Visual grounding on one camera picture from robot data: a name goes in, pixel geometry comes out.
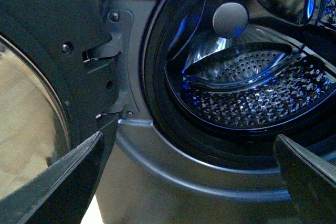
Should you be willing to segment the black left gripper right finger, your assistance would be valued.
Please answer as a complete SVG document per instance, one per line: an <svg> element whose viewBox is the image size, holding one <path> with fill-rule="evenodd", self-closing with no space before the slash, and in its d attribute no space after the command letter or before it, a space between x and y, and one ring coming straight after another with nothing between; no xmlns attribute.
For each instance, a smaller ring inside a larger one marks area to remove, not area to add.
<svg viewBox="0 0 336 224"><path fill-rule="evenodd" d="M274 152L303 223L335 223L335 166L279 134Z"/></svg>

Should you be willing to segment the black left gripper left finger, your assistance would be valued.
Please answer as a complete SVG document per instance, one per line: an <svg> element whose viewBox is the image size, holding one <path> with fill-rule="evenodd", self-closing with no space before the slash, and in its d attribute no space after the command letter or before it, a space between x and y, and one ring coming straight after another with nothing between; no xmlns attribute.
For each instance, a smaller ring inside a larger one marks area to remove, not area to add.
<svg viewBox="0 0 336 224"><path fill-rule="evenodd" d="M101 178L103 137L96 132L1 199L1 223L81 223Z"/></svg>

